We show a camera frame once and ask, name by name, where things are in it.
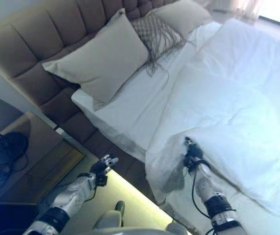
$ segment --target wooden nightstand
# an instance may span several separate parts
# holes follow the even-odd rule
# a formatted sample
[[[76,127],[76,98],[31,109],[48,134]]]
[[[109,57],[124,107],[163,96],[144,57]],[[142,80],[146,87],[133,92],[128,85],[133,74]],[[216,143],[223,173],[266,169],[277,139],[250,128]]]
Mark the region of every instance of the wooden nightstand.
[[[37,205],[84,154],[67,143],[61,135],[31,112],[7,126],[1,134],[17,131],[28,137],[28,164],[13,173],[0,189],[0,204]],[[20,169],[26,163],[21,157],[15,163]]]

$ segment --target upholstered headboard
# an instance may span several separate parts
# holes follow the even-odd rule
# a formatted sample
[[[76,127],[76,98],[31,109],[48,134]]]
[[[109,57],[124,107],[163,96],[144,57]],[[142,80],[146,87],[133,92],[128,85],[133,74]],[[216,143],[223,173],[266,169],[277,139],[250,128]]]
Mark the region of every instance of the upholstered headboard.
[[[134,20],[174,1],[48,1],[0,26],[0,74],[51,120],[85,142],[96,129],[71,101],[78,85],[47,73],[42,62],[61,58],[91,40],[119,8]]]

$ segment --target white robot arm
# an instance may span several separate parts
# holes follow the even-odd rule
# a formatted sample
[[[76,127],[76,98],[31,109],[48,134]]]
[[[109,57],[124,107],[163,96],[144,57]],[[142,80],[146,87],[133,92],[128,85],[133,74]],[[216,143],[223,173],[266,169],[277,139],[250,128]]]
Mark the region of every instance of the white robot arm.
[[[223,191],[213,180],[213,173],[209,164],[203,159],[203,152],[190,138],[185,138],[187,153],[184,165],[189,174],[194,177],[192,186],[192,200],[194,188],[207,209],[208,215],[197,207],[200,213],[211,220],[214,233],[217,235],[248,235],[239,222],[236,210],[231,207]]]
[[[106,155],[92,166],[90,173],[79,174],[77,180],[55,198],[47,212],[39,220],[33,222],[23,235],[59,234],[69,219],[80,210],[84,201],[88,200],[91,192],[97,186],[106,185],[106,173],[117,161],[118,158],[113,155]]]

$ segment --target curtain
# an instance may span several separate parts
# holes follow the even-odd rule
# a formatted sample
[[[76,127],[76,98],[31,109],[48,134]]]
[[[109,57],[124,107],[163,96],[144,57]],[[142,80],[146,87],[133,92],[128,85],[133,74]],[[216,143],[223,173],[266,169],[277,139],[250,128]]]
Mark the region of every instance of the curtain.
[[[256,20],[265,0],[233,0],[233,10],[241,16]]]

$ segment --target decorative pillow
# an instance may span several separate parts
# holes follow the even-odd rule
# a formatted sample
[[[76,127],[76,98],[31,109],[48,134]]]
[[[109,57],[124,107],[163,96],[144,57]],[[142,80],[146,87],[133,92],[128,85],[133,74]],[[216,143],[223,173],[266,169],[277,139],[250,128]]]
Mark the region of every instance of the decorative pillow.
[[[149,50],[148,74],[151,76],[156,71],[159,65],[157,60],[162,55],[172,53],[174,49],[182,47],[185,43],[180,35],[154,13],[132,21],[131,24]]]
[[[120,14],[94,39],[59,60],[43,63],[43,68],[80,84],[93,97],[96,111],[113,98],[147,58],[146,47],[125,14]]]
[[[196,27],[212,20],[210,13],[192,0],[179,0],[152,11],[174,31],[187,39]]]

